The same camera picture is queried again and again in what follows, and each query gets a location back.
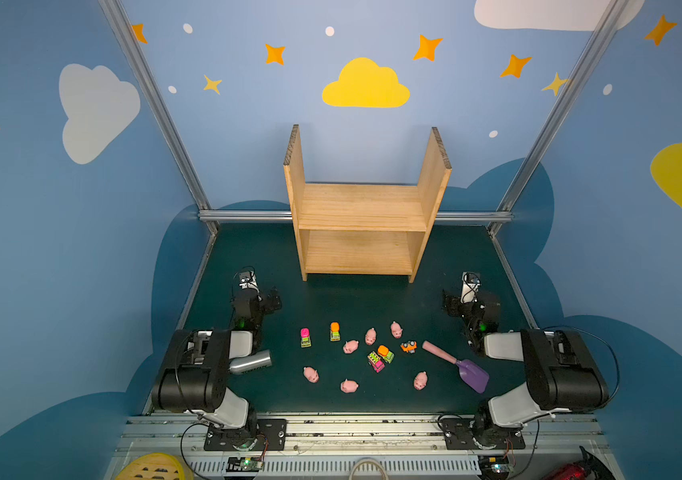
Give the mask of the pink pig toy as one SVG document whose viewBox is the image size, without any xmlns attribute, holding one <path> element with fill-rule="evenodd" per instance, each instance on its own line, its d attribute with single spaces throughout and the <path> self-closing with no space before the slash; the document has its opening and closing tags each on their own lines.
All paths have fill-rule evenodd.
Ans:
<svg viewBox="0 0 682 480">
<path fill-rule="evenodd" d="M 351 354 L 355 352 L 359 348 L 359 342 L 357 340 L 350 340 L 347 341 L 344 346 L 342 347 L 342 350 L 345 354 Z"/>
<path fill-rule="evenodd" d="M 305 367 L 303 369 L 303 375 L 311 383 L 317 383 L 319 381 L 319 373 L 312 367 Z"/>
<path fill-rule="evenodd" d="M 340 384 L 340 389 L 344 393 L 354 393 L 358 390 L 359 384 L 356 381 L 346 379 Z"/>
<path fill-rule="evenodd" d="M 400 325 L 398 322 L 393 321 L 393 322 L 391 323 L 390 330 L 391 330 L 391 334 L 392 334 L 392 336 L 393 336 L 394 338 L 399 339 L 399 338 L 402 337 L 403 329 L 402 329 L 401 325 Z"/>
<path fill-rule="evenodd" d="M 413 381 L 413 387 L 416 390 L 423 390 L 428 383 L 428 375 L 426 371 L 419 372 Z"/>
<path fill-rule="evenodd" d="M 366 333 L 364 337 L 364 341 L 367 345 L 373 345 L 376 342 L 376 330 L 374 328 L 370 328 Z"/>
</svg>

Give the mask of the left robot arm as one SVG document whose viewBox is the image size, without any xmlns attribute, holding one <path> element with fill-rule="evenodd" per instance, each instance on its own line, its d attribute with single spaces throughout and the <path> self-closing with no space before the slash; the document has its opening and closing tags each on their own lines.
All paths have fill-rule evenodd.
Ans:
<svg viewBox="0 0 682 480">
<path fill-rule="evenodd" d="M 229 377 L 272 365 L 260 351 L 264 317 L 282 308 L 277 289 L 267 295 L 252 284 L 235 293 L 231 328 L 178 330 L 173 334 L 153 385 L 155 408 L 189 413 L 226 434 L 256 435 L 250 403 L 228 386 Z"/>
</svg>

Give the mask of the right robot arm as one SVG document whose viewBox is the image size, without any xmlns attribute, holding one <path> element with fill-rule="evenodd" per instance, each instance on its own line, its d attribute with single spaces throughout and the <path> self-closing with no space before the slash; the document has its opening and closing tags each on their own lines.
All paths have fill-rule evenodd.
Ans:
<svg viewBox="0 0 682 480">
<path fill-rule="evenodd" d="M 462 320 L 463 333 L 475 354 L 524 366 L 525 380 L 519 386 L 480 403 L 471 429 L 482 448 L 496 446 L 532 420 L 601 409 L 617 392 L 608 387 L 579 331 L 501 332 L 500 303 L 485 292 L 462 296 L 443 292 L 442 307 L 449 316 Z"/>
</svg>

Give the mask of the wooden shelf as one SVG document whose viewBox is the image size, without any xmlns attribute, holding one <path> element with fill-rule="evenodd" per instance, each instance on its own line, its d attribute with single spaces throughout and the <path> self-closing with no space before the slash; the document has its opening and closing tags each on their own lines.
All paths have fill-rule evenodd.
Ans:
<svg viewBox="0 0 682 480">
<path fill-rule="evenodd" d="M 452 173 L 437 128 L 415 185 L 307 182 L 297 124 L 283 169 L 303 280 L 310 274 L 415 280 Z"/>
</svg>

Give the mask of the purple pink toy shovel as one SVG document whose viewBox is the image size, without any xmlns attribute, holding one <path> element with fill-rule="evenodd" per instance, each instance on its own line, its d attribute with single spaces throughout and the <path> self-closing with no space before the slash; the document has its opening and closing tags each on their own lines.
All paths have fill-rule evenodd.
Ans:
<svg viewBox="0 0 682 480">
<path fill-rule="evenodd" d="M 429 341 L 424 341 L 422 348 L 436 357 L 455 365 L 461 380 L 475 392 L 480 394 L 485 392 L 490 376 L 477 364 L 469 360 L 456 359 L 454 356 Z"/>
</svg>

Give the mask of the pink cab green truck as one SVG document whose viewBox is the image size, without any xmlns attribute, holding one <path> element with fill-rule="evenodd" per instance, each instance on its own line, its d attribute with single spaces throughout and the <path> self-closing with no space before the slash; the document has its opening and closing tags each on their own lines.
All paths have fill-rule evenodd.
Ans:
<svg viewBox="0 0 682 480">
<path fill-rule="evenodd" d="M 308 328 L 302 328 L 300 331 L 300 346 L 302 348 L 310 348 L 312 346 L 311 334 Z"/>
</svg>

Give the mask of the small orange toy car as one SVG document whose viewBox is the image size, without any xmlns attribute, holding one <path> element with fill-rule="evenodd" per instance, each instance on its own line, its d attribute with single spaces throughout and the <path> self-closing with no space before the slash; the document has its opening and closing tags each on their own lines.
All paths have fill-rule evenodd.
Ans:
<svg viewBox="0 0 682 480">
<path fill-rule="evenodd" d="M 414 354 L 418 348 L 416 341 L 405 341 L 400 344 L 400 348 L 404 353 Z"/>
</svg>

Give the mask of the orange cab green truck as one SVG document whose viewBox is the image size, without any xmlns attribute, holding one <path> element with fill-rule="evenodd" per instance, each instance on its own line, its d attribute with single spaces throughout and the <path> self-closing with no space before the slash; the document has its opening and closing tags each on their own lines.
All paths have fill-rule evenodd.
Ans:
<svg viewBox="0 0 682 480">
<path fill-rule="evenodd" d="M 341 340 L 340 325 L 338 322 L 332 322 L 330 324 L 330 341 L 338 342 L 340 340 Z"/>
</svg>

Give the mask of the magenta green toy truck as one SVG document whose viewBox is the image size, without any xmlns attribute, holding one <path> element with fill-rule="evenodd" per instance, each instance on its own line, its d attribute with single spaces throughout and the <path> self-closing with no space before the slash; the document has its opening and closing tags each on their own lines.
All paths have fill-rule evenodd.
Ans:
<svg viewBox="0 0 682 480">
<path fill-rule="evenodd" d="M 367 360 L 368 360 L 370 366 L 373 368 L 373 370 L 374 370 L 376 373 L 381 372 L 381 371 L 385 368 L 385 364 L 384 364 L 383 360 L 382 360 L 381 357 L 380 357 L 377 353 L 375 353 L 375 352 L 369 353 L 369 354 L 367 355 Z"/>
</svg>

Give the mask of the yellow basket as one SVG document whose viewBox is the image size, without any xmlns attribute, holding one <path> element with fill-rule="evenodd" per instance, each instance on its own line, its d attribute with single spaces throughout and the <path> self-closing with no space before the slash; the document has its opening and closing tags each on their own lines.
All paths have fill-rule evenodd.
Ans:
<svg viewBox="0 0 682 480">
<path fill-rule="evenodd" d="M 143 455 L 127 465 L 116 480 L 191 480 L 194 474 L 176 456 L 166 453 Z"/>
</svg>

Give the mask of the red black tool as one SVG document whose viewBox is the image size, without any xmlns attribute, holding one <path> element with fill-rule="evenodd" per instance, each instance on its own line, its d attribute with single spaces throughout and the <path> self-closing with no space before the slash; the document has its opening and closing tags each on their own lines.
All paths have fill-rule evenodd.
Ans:
<svg viewBox="0 0 682 480">
<path fill-rule="evenodd" d="M 583 446 L 579 447 L 582 459 L 556 468 L 542 480 L 615 480 L 611 470 Z"/>
</svg>

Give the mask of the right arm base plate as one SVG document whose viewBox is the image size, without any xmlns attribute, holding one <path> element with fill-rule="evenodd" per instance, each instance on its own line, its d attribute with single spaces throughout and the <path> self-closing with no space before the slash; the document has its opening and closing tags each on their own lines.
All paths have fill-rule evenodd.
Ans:
<svg viewBox="0 0 682 480">
<path fill-rule="evenodd" d="M 482 419 L 440 416 L 436 420 L 448 450 L 523 450 L 520 428 L 503 428 Z"/>
</svg>

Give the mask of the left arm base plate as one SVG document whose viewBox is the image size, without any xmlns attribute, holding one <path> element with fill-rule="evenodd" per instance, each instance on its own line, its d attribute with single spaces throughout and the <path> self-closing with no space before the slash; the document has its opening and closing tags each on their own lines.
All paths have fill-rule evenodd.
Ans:
<svg viewBox="0 0 682 480">
<path fill-rule="evenodd" d="M 244 427 L 222 429 L 210 425 L 203 449 L 205 451 L 283 451 L 287 436 L 284 418 L 257 418 L 248 420 Z"/>
</svg>

